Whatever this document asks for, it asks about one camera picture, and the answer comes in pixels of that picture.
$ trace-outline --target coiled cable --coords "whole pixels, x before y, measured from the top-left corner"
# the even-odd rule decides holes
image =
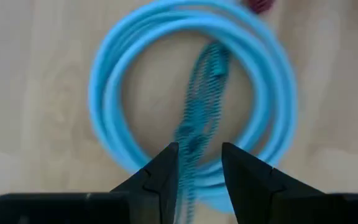
[[[179,6],[208,6],[230,14],[235,20]],[[91,121],[104,148],[129,172],[138,171],[150,160],[125,122],[122,77],[146,46],[179,30],[198,30],[210,35],[223,43],[247,70],[254,89],[253,109],[236,145],[251,151],[272,118],[270,139],[258,158],[274,165],[288,149],[296,126],[293,70],[282,46],[254,13],[213,0],[155,1],[130,13],[109,31],[96,55],[88,88]],[[222,212],[231,212],[220,159],[197,168],[195,175],[197,197]]]

